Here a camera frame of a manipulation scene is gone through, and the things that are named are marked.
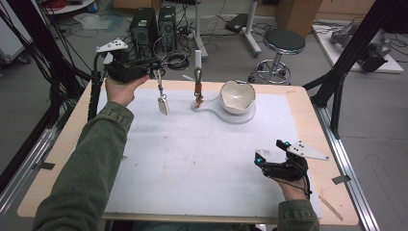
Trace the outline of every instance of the green jacket sleeve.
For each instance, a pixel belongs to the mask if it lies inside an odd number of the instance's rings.
[[[33,230],[96,230],[108,203],[133,114],[108,102],[84,127],[51,194],[38,206]]]
[[[279,203],[278,231],[319,231],[319,219],[309,200]]]

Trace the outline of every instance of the bowl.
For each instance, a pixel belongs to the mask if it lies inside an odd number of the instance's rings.
[[[235,115],[249,112],[256,97],[252,85],[240,80],[231,80],[225,83],[219,95],[222,108]]]

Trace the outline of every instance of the floor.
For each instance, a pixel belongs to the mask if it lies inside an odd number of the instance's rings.
[[[78,51],[87,65],[91,65],[96,45],[105,44],[117,37],[125,38],[131,18],[128,13],[109,13],[112,5],[109,1],[101,1],[99,14],[113,21],[108,30],[81,30],[80,24],[74,24],[75,13],[59,17],[61,25],[71,33],[68,40]],[[226,1],[223,11],[222,2],[216,0],[203,1],[203,30],[206,33],[227,34],[223,30],[223,21],[214,17],[220,13],[230,20],[233,13],[246,13],[248,4],[234,4]],[[191,9],[188,12],[189,22],[193,18]],[[254,20],[259,33],[267,23],[274,25],[274,19],[256,17]],[[262,37],[254,34],[257,41]],[[399,36],[408,42],[408,38]],[[226,82],[231,79],[246,80],[255,64],[270,59],[274,54],[259,42],[263,53],[257,58],[251,51],[243,35],[228,37],[203,37],[209,58],[203,62],[203,81]],[[407,47],[398,48],[408,53]],[[408,57],[393,50],[391,56],[404,68],[408,69]],[[77,56],[74,61],[79,68],[88,72],[88,68]],[[315,35],[306,39],[305,50],[296,56],[284,56],[283,61],[293,73],[292,84],[302,86],[328,72],[331,65],[324,55]],[[13,154],[25,141],[34,126],[48,108],[47,82],[39,74],[35,64],[19,64],[15,62],[8,68],[0,70],[0,134],[1,162],[3,170]],[[192,68],[186,70],[168,70],[164,79],[185,80],[182,75],[193,76]],[[309,90],[314,95],[319,87]],[[378,226],[382,230],[408,230],[408,74],[363,73],[350,71],[344,82],[344,94],[340,116],[340,136],[345,151],[356,172],[370,208],[374,213]],[[328,103],[331,112],[331,101]],[[34,179],[33,172],[27,184],[18,193],[16,200],[8,212],[0,220],[0,230],[29,230],[33,220],[20,218],[16,208]],[[364,230],[361,224],[355,226],[327,226],[321,230]]]

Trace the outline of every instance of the computer tower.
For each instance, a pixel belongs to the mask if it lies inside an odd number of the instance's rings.
[[[160,43],[156,13],[153,8],[137,8],[129,31],[137,60],[156,57]]]
[[[169,52],[177,49],[176,10],[174,7],[162,7],[159,11],[159,32],[162,38],[162,50]]]

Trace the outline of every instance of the cardboard box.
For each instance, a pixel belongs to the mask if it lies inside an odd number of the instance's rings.
[[[363,18],[375,0],[323,0],[317,15],[320,19],[351,21]]]
[[[281,29],[298,33],[305,39],[312,30],[322,0],[280,1],[275,12],[275,20]]]
[[[154,8],[157,13],[162,6],[162,2],[163,0],[114,0],[114,8]]]

